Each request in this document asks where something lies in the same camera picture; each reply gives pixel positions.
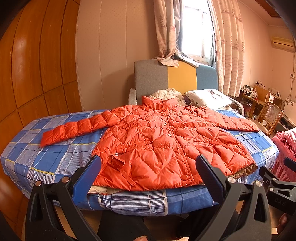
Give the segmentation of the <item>person's left hand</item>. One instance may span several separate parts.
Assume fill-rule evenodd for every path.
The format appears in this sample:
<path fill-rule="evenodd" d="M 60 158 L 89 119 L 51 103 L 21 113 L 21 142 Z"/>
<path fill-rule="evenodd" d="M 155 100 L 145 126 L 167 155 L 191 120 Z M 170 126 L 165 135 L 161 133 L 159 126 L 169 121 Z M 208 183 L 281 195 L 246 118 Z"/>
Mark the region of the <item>person's left hand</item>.
<path fill-rule="evenodd" d="M 285 228 L 285 226 L 287 224 L 287 221 L 288 221 L 288 216 L 287 216 L 286 213 L 284 213 L 281 216 L 281 218 L 279 219 L 278 226 L 276 228 L 277 233 L 281 233 L 284 230 L 284 228 Z"/>

